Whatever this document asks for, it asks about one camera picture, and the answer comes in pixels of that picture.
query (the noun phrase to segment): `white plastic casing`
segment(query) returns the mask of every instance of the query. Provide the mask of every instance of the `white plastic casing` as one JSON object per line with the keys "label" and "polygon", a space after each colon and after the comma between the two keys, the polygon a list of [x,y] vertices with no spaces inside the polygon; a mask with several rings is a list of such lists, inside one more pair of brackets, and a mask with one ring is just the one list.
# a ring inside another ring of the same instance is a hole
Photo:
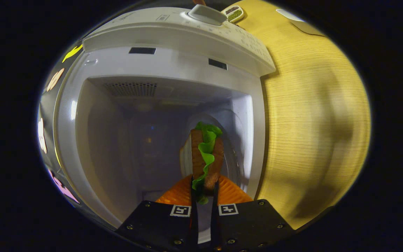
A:
{"label": "white plastic casing", "polygon": [[85,51],[121,46],[153,46],[192,51],[255,76],[274,72],[261,40],[228,21],[220,26],[191,18],[184,8],[148,8],[125,13],[83,40]]}

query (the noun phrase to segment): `sandwich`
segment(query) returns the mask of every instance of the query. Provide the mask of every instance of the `sandwich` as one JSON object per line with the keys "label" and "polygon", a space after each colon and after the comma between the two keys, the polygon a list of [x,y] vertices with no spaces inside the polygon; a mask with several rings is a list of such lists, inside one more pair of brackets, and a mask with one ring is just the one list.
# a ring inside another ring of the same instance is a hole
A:
{"label": "sandwich", "polygon": [[185,169],[192,167],[192,190],[196,191],[197,202],[206,204],[206,196],[213,195],[214,185],[219,180],[224,160],[224,143],[219,137],[221,129],[217,126],[199,122],[190,131],[182,151],[190,148],[191,155],[180,155],[184,158]]}
{"label": "sandwich", "polygon": [[220,175],[224,161],[222,131],[217,126],[199,122],[189,133],[179,151],[181,174],[184,177],[156,202],[191,205],[191,191],[196,201],[208,203],[219,182],[218,204],[249,202],[252,199],[227,177]]}

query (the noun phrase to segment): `yellow sticker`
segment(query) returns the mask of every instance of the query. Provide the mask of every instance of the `yellow sticker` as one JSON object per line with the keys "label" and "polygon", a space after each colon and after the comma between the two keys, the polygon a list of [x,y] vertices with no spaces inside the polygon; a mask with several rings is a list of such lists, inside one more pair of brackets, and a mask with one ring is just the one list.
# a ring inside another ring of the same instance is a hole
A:
{"label": "yellow sticker", "polygon": [[54,88],[56,86],[57,81],[60,79],[63,71],[64,71],[64,68],[62,68],[62,69],[60,69],[60,71],[56,72],[56,74],[52,77],[51,81],[49,82],[49,85],[46,88],[46,92],[50,91],[52,88]]}
{"label": "yellow sticker", "polygon": [[83,47],[83,44],[80,45],[79,47],[76,46],[74,49],[72,49],[69,53],[66,54],[66,56],[64,57],[62,63],[63,63],[66,59],[71,58],[72,56],[74,56],[74,54],[76,54],[82,47]]}

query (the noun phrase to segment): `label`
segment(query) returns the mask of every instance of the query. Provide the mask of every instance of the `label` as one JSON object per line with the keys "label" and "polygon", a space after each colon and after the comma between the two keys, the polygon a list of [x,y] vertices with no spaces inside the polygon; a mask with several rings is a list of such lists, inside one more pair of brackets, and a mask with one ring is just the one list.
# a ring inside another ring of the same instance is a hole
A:
{"label": "label", "polygon": [[235,204],[221,204],[219,205],[219,215],[233,215],[239,214]]}
{"label": "label", "polygon": [[120,17],[119,19],[115,19],[115,20],[112,21],[112,23],[114,24],[114,23],[117,23],[117,22],[119,22],[119,21],[124,21],[128,16],[130,16],[130,15],[133,14],[133,13],[134,13],[134,12],[128,13],[127,15],[125,15],[125,16],[123,16],[123,17]]}
{"label": "label", "polygon": [[191,215],[191,206],[174,205],[170,215],[176,217],[189,217]]}
{"label": "label", "polygon": [[157,21],[166,21],[166,19],[168,19],[169,15],[167,14],[163,14],[161,16],[159,16],[156,20]]}

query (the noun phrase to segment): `black background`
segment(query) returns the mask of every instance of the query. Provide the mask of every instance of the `black background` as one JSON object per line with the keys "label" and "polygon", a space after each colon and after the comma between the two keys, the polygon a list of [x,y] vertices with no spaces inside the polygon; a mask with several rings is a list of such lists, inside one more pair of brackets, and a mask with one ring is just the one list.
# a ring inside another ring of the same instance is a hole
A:
{"label": "black background", "polygon": [[[136,250],[63,200],[42,167],[34,123],[38,94],[58,57],[129,4],[0,3],[0,251]],[[279,6],[323,29],[352,59],[367,85],[374,128],[352,190],[275,250],[403,251],[403,3],[291,0]]]}

